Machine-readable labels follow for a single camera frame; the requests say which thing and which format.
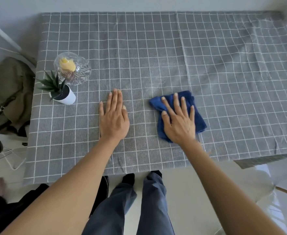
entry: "potted plant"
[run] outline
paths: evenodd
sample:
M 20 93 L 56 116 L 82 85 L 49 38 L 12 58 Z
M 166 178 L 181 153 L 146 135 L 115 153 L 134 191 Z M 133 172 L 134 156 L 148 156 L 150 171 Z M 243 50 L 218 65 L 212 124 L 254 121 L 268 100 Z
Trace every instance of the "potted plant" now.
M 39 87 L 39 89 L 49 92 L 50 98 L 52 100 L 63 103 L 65 105 L 73 104 L 76 100 L 76 96 L 69 88 L 69 86 L 65 84 L 65 79 L 62 83 L 60 83 L 58 73 L 55 75 L 51 71 L 51 75 L 49 75 L 46 71 L 44 72 L 47 75 L 47 79 L 37 79 L 43 84 L 43 87 Z

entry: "blue microfiber towel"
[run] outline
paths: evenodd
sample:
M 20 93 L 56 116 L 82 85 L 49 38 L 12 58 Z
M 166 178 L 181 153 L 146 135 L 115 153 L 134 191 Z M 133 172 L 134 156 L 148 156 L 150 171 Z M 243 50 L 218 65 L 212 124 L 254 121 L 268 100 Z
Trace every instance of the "blue microfiber towel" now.
M 188 115 L 190 114 L 190 107 L 194 106 L 194 108 L 195 108 L 196 134 L 203 132 L 206 129 L 207 125 L 197 110 L 197 107 L 195 104 L 195 98 L 191 95 L 190 91 L 188 91 L 188 90 L 181 91 L 178 93 L 178 99 L 179 99 L 180 103 L 181 103 L 181 97 L 182 96 L 184 96 L 186 99 Z M 156 97 L 152 98 L 149 102 L 156 110 L 159 111 L 159 119 L 158 119 L 158 126 L 157 126 L 157 131 L 158 131 L 159 137 L 165 139 L 167 142 L 172 142 L 166 136 L 166 134 L 164 132 L 164 122 L 162 120 L 161 113 L 164 110 L 167 111 L 167 113 L 169 113 L 169 112 L 166 109 L 166 106 L 162 103 L 161 97 L 162 96 L 156 96 Z M 164 97 L 166 98 L 166 100 L 169 103 L 169 105 L 171 106 L 171 108 L 174 110 L 174 94 L 165 95 Z

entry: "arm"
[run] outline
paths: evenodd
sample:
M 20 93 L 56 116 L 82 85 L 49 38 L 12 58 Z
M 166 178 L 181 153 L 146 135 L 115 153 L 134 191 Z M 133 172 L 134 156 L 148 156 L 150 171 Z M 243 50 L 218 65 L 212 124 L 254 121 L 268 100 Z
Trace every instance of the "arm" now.
M 188 116 L 186 102 L 174 95 L 175 112 L 162 99 L 169 115 L 162 118 L 166 135 L 184 150 L 206 191 L 217 217 L 227 235 L 232 234 L 285 234 L 257 205 L 250 200 L 226 174 L 209 158 L 195 139 L 195 109 Z
M 129 129 L 122 92 L 110 93 L 106 113 L 100 102 L 97 145 L 21 213 L 2 234 L 81 234 L 88 220 L 106 164 Z

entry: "table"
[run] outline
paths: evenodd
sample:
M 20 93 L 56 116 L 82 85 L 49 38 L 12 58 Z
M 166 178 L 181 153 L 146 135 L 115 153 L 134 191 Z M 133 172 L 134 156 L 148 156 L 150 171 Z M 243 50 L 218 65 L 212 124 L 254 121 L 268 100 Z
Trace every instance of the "table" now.
M 99 139 L 98 102 L 122 89 L 130 130 L 105 174 L 189 165 L 157 137 L 154 96 L 190 90 L 214 160 L 287 154 L 287 27 L 279 12 L 62 12 L 42 14 L 37 78 L 57 54 L 90 61 L 77 100 L 49 101 L 35 84 L 24 183 L 57 180 Z

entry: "blue jeans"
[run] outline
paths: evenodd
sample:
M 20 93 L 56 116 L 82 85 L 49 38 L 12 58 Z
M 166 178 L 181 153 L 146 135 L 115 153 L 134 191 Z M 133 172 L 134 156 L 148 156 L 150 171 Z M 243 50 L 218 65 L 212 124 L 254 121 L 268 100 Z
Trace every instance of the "blue jeans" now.
M 162 178 L 151 172 L 143 181 L 141 215 L 137 235 L 174 235 L 165 199 Z M 87 222 L 82 235 L 123 235 L 125 214 L 137 194 L 126 183 L 118 184 Z

